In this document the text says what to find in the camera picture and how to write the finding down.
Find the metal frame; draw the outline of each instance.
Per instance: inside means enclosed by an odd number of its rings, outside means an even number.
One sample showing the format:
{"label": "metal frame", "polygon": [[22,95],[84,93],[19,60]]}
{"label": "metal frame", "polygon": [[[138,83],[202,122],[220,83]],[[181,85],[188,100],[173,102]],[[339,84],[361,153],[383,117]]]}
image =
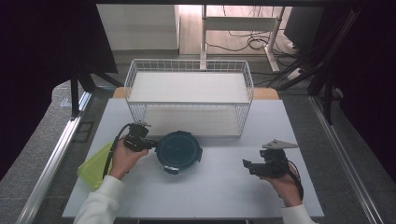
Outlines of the metal frame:
{"label": "metal frame", "polygon": [[50,183],[52,182],[53,177],[55,177],[56,171],[61,164],[62,158],[64,157],[64,154],[71,142],[73,134],[81,121],[81,116],[88,102],[90,101],[91,96],[92,95],[87,92],[84,92],[82,94],[79,101],[79,113],[74,119],[71,119],[67,122],[61,138],[56,144],[55,149],[53,150],[49,161],[44,168],[43,173],[35,184],[35,188],[30,194],[29,199],[23,207],[16,223],[32,223],[35,219],[35,215],[37,214],[37,211],[40,208],[41,203],[43,202],[43,199],[50,187]]}
{"label": "metal frame", "polygon": [[344,149],[343,144],[341,143],[335,129],[326,122],[326,118],[323,116],[321,111],[323,110],[321,103],[318,97],[309,96],[309,100],[314,107],[315,112],[318,115],[321,125],[323,126],[323,130],[327,134],[330,142],[332,143],[332,147],[334,149],[335,154],[338,157],[338,160],[341,163],[341,166],[346,173],[346,177],[348,178],[350,185],[358,197],[359,202],[361,203],[361,207],[364,210],[364,213],[368,217],[370,223],[384,223],[381,216],[376,209],[374,200],[372,199],[369,191],[366,187],[364,187],[361,178],[358,175],[351,159],[347,155],[346,150]]}
{"label": "metal frame", "polygon": [[271,36],[266,46],[265,53],[274,73],[280,72],[274,57],[274,44],[276,35],[282,22],[285,7],[282,7],[276,18],[250,18],[250,17],[207,17],[206,5],[202,5],[202,41],[200,59],[206,59],[206,31],[270,31]]}
{"label": "metal frame", "polygon": [[[205,65],[206,69],[202,70],[202,64]],[[133,102],[129,100],[134,88],[134,80],[138,72],[175,72],[175,73],[189,73],[199,72],[203,73],[241,73],[245,80],[245,86],[247,89],[247,101],[246,102]],[[135,59],[131,63],[131,67],[128,72],[128,76],[125,80],[124,86],[125,99],[131,111],[132,117],[135,121],[145,121],[147,111],[149,109],[158,108],[172,108],[175,111],[189,108],[192,111],[206,111],[209,112],[212,109],[224,109],[235,111],[238,124],[238,134],[242,134],[245,127],[245,122],[248,117],[248,111],[250,109],[251,102],[254,95],[253,80],[251,78],[248,62],[246,61],[224,61],[224,60],[154,60],[154,59]]]}

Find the aluminum rail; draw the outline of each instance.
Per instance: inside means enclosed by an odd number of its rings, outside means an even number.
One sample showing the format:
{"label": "aluminum rail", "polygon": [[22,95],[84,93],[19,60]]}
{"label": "aluminum rail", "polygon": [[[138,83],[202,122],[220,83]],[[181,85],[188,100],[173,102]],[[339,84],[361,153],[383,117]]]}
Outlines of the aluminum rail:
{"label": "aluminum rail", "polygon": [[35,215],[37,214],[38,209],[40,208],[41,203],[43,202],[44,197],[50,187],[50,183],[52,182],[53,177],[55,177],[56,171],[61,164],[62,158],[69,146],[72,136],[75,133],[80,121],[81,116],[84,113],[84,110],[91,99],[91,94],[84,92],[79,100],[79,113],[74,120],[69,120],[67,122],[66,127],[64,128],[64,132],[62,133],[58,143],[53,150],[49,161],[47,162],[46,167],[44,168],[43,173],[38,178],[37,183],[35,184],[35,188],[29,196],[25,206],[23,207],[20,216],[16,223],[32,223],[35,219]]}
{"label": "aluminum rail", "polygon": [[353,166],[352,161],[347,155],[347,152],[344,149],[343,144],[338,138],[335,129],[327,123],[326,119],[321,113],[323,109],[318,97],[309,96],[309,100],[311,101],[311,104],[318,115],[318,118],[320,120],[321,125],[323,126],[325,133],[327,134],[330,142],[332,143],[332,147],[334,148],[335,154],[337,155],[338,160],[340,161],[341,166],[343,167],[344,172],[346,173],[346,177],[348,178],[353,190],[355,191],[356,196],[358,197],[358,200],[361,203],[361,207],[363,208],[364,213],[366,214],[370,223],[373,224],[384,223],[384,221],[382,220],[381,216],[378,213],[378,210],[376,209],[375,203],[369,191],[367,190],[366,187],[364,187],[364,184],[361,181],[358,172]]}

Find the black cable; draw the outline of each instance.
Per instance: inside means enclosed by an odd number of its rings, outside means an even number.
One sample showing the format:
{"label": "black cable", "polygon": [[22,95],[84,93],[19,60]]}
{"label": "black cable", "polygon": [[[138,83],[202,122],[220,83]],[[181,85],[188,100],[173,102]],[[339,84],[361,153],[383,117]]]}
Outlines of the black cable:
{"label": "black cable", "polygon": [[[282,170],[285,171],[285,172],[291,177],[291,179],[292,179],[292,180],[294,181],[294,183],[296,184],[297,190],[298,190],[298,192],[299,192],[299,194],[300,194],[300,199],[301,199],[301,201],[302,201],[303,198],[304,198],[304,188],[303,188],[303,184],[301,183],[301,177],[300,177],[300,173],[298,172],[297,166],[296,166],[292,161],[289,161],[289,160],[287,160],[288,165],[286,166],[286,165],[284,165],[280,160],[278,160],[277,158],[275,158],[275,157],[273,157],[273,156],[270,156],[270,155],[267,155],[267,156],[268,156],[268,157],[271,157],[272,160],[274,160],[274,161],[278,164],[278,166],[279,166],[280,168],[282,168]],[[291,162],[291,164],[294,166],[294,168],[295,168],[295,170],[296,170],[296,173],[297,173],[298,177],[290,170],[290,168],[289,168],[289,162]]]}
{"label": "black cable", "polygon": [[287,67],[285,70],[283,70],[281,73],[279,73],[279,75],[274,78],[270,83],[267,84],[267,88],[271,86],[272,83],[274,83],[275,81],[281,79],[283,76],[285,76],[289,71],[296,69],[297,67],[299,67],[301,64],[300,60],[296,60],[294,61],[289,67]]}
{"label": "black cable", "polygon": [[262,10],[262,7],[259,7],[259,12],[257,13],[257,17],[260,17],[260,11]]}
{"label": "black cable", "polygon": [[[219,48],[219,49],[226,49],[226,48],[224,48],[224,47],[222,47],[222,46],[219,46],[219,45],[211,45],[211,44],[208,44],[207,42],[206,42],[206,44],[207,44],[208,46],[210,46],[210,47]],[[241,51],[242,49],[246,49],[247,47],[248,47],[248,45],[244,46],[244,47],[241,48],[241,49],[226,49],[226,50],[229,50],[229,51]]]}
{"label": "black cable", "polygon": [[224,16],[226,17],[227,15],[225,14],[225,6],[224,5],[221,6],[221,11],[223,11]]}
{"label": "black cable", "polygon": [[278,51],[278,54],[280,55],[280,54],[283,54],[283,55],[289,55],[290,57],[293,57],[293,58],[297,58],[297,55],[296,54],[289,54],[289,53],[285,53],[285,52],[283,52],[282,51],[282,49],[280,48],[280,46],[277,44],[277,42],[275,41],[275,44],[276,44],[276,46],[277,46],[277,48],[278,48],[278,50],[277,49],[273,49],[273,51]]}
{"label": "black cable", "polygon": [[279,84],[282,83],[283,80],[285,80],[286,78],[288,78],[288,77],[284,76],[284,77],[282,77],[282,78],[276,83],[276,90],[277,90],[277,88],[279,87]]}
{"label": "black cable", "polygon": [[[251,46],[251,43],[253,42],[259,42],[261,43],[261,45],[256,48]],[[264,40],[262,38],[257,38],[256,36],[251,36],[250,38],[247,39],[247,45],[251,48],[251,49],[264,49],[267,45],[268,45],[268,41]]]}
{"label": "black cable", "polygon": [[273,49],[273,51],[275,56],[280,56],[282,58],[295,58],[295,59],[298,58],[297,54],[289,54],[283,51],[277,51],[277,49]]}
{"label": "black cable", "polygon": [[264,82],[269,82],[269,81],[271,81],[271,80],[264,80],[264,81],[261,81],[261,82],[258,82],[258,83],[253,83],[253,86],[257,86],[257,85],[260,85],[260,84],[262,84]]}
{"label": "black cable", "polygon": [[329,43],[330,39],[332,37],[334,37],[338,33],[338,31],[341,29],[341,27],[344,24],[344,21],[346,19],[347,19],[347,15],[340,18],[340,20],[334,24],[334,26],[332,27],[330,32],[328,32],[324,38],[319,40],[319,42],[312,49],[310,49],[304,53],[299,53],[298,57],[302,58],[302,59],[305,57],[305,60],[311,61],[311,60],[317,58],[318,56],[320,56],[320,54],[322,54],[323,50],[326,49],[326,46],[328,46],[330,44]]}
{"label": "black cable", "polygon": [[233,35],[233,34],[231,34],[230,31],[228,31],[228,33],[229,33],[230,36],[247,37],[247,36],[252,36],[252,35],[266,34],[266,33],[268,33],[268,31],[257,32],[257,33],[255,33],[255,34],[252,34],[253,32],[251,32],[249,35]]}
{"label": "black cable", "polygon": [[113,154],[114,154],[114,151],[115,151],[115,149],[117,147],[117,143],[120,141],[121,134],[123,133],[123,131],[127,127],[130,127],[131,125],[132,125],[131,123],[125,124],[122,127],[122,129],[120,130],[119,134],[114,139],[113,145],[111,145],[110,151],[108,152],[108,155],[107,155],[106,164],[105,164],[105,168],[104,168],[104,171],[103,171],[103,178],[105,178],[105,175],[107,175],[107,173],[108,173],[108,167],[110,166],[111,158],[113,158]]}
{"label": "black cable", "polygon": [[263,73],[263,72],[250,72],[251,75],[268,75],[268,76],[276,76],[278,73]]}
{"label": "black cable", "polygon": [[256,11],[256,7],[253,7],[253,9],[250,10],[250,12],[247,14],[247,16],[249,16],[251,14],[251,12],[253,12],[253,17],[254,17],[254,12]]}
{"label": "black cable", "polygon": [[288,56],[288,55],[279,55],[279,56],[277,56],[277,57],[276,57],[277,63],[280,63],[280,64],[282,64],[282,65],[285,66],[285,67],[289,67],[289,66],[292,65],[292,63],[283,63],[283,62],[280,60],[280,59],[282,59],[282,58],[290,58],[290,56]]}

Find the person's hand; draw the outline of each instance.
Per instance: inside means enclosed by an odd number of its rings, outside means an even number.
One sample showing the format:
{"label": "person's hand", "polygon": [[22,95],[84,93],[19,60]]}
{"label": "person's hand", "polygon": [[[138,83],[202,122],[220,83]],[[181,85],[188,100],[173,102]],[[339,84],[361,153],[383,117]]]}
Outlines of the person's hand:
{"label": "person's hand", "polygon": [[[289,164],[289,168],[297,176],[294,167]],[[283,199],[283,203],[286,207],[293,207],[303,203],[294,180],[288,174],[280,178],[261,176],[260,179],[264,179],[271,183],[276,193]]]}
{"label": "person's hand", "polygon": [[141,152],[134,152],[123,144],[123,137],[117,143],[117,147],[113,154],[113,167],[109,175],[121,180],[128,171],[130,171],[137,161],[146,156],[149,151],[147,149]]}

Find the white cabinet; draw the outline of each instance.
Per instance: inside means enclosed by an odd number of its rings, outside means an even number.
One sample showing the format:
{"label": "white cabinet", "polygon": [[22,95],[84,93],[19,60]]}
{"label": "white cabinet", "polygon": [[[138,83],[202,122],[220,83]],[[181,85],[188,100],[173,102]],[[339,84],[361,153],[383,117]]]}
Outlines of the white cabinet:
{"label": "white cabinet", "polygon": [[178,6],[97,5],[112,50],[178,49]]}

